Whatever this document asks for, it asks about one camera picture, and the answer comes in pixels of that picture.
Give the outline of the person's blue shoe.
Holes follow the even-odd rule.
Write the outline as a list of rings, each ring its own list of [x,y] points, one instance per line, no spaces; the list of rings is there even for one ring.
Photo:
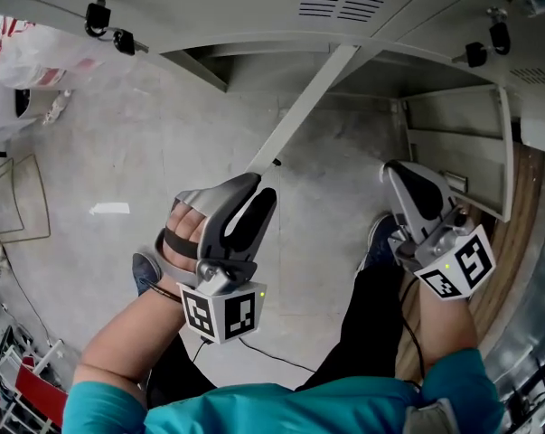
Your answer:
[[[132,256],[132,275],[137,295],[141,297],[157,285],[162,277],[162,271],[153,255],[147,252],[136,252]]]
[[[394,216],[385,212],[371,226],[367,240],[367,251],[355,274],[369,267],[392,267],[397,264],[389,244],[389,237],[398,230]]]

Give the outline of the brown wooden slat platform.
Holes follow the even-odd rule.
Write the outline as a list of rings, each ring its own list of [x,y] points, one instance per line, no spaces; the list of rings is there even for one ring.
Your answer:
[[[497,268],[489,280],[474,293],[469,302],[480,343],[489,344],[496,337],[499,320],[505,319],[506,302],[511,297],[526,248],[530,241],[544,175],[545,154],[528,146],[513,144],[514,192],[512,215],[508,222],[496,222],[491,244]],[[420,337],[418,292],[420,282],[410,286],[402,311],[415,335]],[[418,353],[409,332],[403,329],[396,373],[400,379],[421,381]]]

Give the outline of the person's teal shirt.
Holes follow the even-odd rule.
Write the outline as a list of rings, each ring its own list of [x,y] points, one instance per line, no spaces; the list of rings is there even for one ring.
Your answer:
[[[70,390],[62,434],[401,434],[408,415],[434,409],[459,434],[498,432],[504,408],[477,350],[442,358],[420,389],[361,376],[299,392],[247,384],[146,410],[119,388],[80,382]]]

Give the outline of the grey metal locker cabinet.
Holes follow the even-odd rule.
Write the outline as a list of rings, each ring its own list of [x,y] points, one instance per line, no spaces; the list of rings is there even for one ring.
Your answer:
[[[0,0],[0,14],[81,35],[92,2]],[[512,47],[506,56],[490,54],[476,74],[518,95],[522,141],[545,152],[545,0],[108,0],[111,22],[149,48],[149,61],[216,88],[222,82],[188,49],[325,41],[358,46],[354,57],[383,49],[464,70],[451,60],[470,42],[491,43],[486,10],[493,6],[508,14]]]

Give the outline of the red chair with white frame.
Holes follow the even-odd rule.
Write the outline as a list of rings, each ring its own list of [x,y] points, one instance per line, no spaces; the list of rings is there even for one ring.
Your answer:
[[[22,428],[23,434],[61,434],[68,393],[48,382],[41,373],[61,353],[62,347],[63,341],[59,339],[39,359],[33,354],[20,357],[13,346],[7,349],[0,360],[0,369],[4,361],[13,360],[16,376],[11,385],[14,397],[0,420],[0,429],[8,434],[17,434],[15,427]]]

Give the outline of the small white floor bottle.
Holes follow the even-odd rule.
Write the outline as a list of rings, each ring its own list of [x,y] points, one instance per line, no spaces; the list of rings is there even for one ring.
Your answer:
[[[53,124],[60,117],[61,113],[67,108],[72,93],[72,90],[62,90],[59,93],[57,98],[52,103],[50,109],[42,119],[43,126]]]

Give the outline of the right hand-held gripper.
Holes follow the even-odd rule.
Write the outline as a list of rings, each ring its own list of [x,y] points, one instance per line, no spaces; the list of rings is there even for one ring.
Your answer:
[[[484,227],[455,208],[445,178],[424,165],[389,161],[381,182],[401,228],[389,237],[396,261],[442,300],[471,297],[496,268]]]

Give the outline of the person's black trousers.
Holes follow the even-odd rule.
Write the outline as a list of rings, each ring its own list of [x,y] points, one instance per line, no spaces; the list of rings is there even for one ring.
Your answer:
[[[367,261],[355,277],[340,340],[300,391],[348,377],[395,376],[403,324],[399,289],[404,270],[393,260]],[[189,357],[178,335],[151,370],[147,403],[155,408],[198,397],[216,386]]]

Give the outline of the person's blue left shoe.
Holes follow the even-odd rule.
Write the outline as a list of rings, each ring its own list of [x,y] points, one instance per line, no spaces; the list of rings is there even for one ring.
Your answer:
[[[141,297],[157,285],[162,277],[162,271],[153,255],[147,252],[136,252],[132,256],[132,275],[137,295]]]

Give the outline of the person's left hand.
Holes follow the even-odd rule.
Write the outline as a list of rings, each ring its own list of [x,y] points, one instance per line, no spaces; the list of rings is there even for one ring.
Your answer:
[[[205,216],[185,203],[178,203],[171,211],[166,229],[180,238],[199,243],[205,225]],[[166,241],[163,242],[164,258],[179,269],[194,272],[196,260],[187,258],[173,250]]]

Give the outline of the black waste bin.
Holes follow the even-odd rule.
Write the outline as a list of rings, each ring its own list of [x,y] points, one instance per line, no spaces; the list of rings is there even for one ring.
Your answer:
[[[28,118],[31,104],[30,90],[15,90],[14,91],[14,107],[15,115],[18,119]]]

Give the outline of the person's blue right shoe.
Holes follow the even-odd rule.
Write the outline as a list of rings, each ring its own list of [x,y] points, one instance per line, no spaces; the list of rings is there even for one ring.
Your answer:
[[[385,212],[371,226],[367,240],[367,251],[355,274],[369,267],[392,267],[397,264],[389,244],[389,237],[398,230],[394,216]]]

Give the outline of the person's left forearm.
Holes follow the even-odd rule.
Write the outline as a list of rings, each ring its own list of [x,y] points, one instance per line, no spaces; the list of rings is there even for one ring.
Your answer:
[[[152,289],[133,300],[89,342],[73,382],[101,382],[127,392],[141,403],[139,383],[177,336],[183,305]]]

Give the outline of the person's right forearm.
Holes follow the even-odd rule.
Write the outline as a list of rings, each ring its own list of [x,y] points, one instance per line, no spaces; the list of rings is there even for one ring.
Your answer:
[[[466,299],[442,300],[426,285],[419,287],[418,294],[420,345],[427,372],[444,357],[478,346]]]

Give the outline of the black wrist band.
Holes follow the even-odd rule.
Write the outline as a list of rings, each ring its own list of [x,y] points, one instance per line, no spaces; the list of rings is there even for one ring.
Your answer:
[[[174,302],[177,302],[177,303],[182,303],[182,299],[175,295],[174,293],[164,289],[164,288],[161,288],[159,286],[157,286],[155,283],[152,283],[150,281],[148,281],[147,279],[143,278],[142,279],[142,282],[146,284],[147,288],[148,289],[152,289],[154,292],[164,296],[164,297],[167,297],[171,300],[173,300]]]

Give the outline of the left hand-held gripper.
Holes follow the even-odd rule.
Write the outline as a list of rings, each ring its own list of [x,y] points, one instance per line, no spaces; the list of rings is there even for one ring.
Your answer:
[[[255,258],[277,205],[276,191],[267,187],[247,206],[260,181],[260,175],[245,173],[212,188],[179,193],[175,203],[206,217],[202,239],[187,241],[164,228],[155,242],[160,269],[179,284],[186,324],[212,343],[224,344],[258,328],[267,287],[252,280]],[[195,271],[170,264],[164,241],[195,259]]]

